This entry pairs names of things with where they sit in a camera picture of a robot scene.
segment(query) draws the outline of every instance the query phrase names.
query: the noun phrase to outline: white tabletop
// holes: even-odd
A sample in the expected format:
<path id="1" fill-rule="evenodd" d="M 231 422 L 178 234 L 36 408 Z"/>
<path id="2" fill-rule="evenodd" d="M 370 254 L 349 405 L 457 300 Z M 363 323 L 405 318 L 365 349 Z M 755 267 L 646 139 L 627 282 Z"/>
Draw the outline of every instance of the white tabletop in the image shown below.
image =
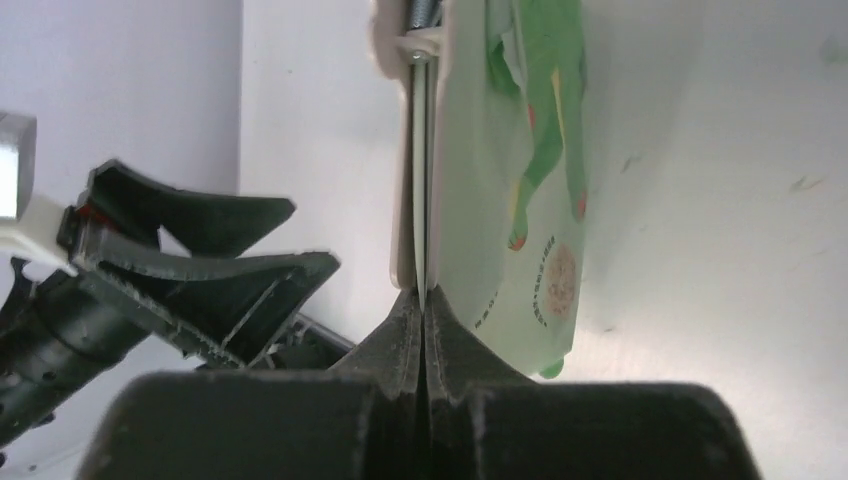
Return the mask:
<path id="1" fill-rule="evenodd" d="M 397 92 L 366 55 L 369 14 L 244 14 L 241 187 L 299 206 L 262 249 L 337 253 L 305 310 L 356 341 L 396 295 Z M 558 381 L 709 385 L 766 478 L 842 478 L 848 4 L 588 0 L 585 25 L 593 188 Z"/>

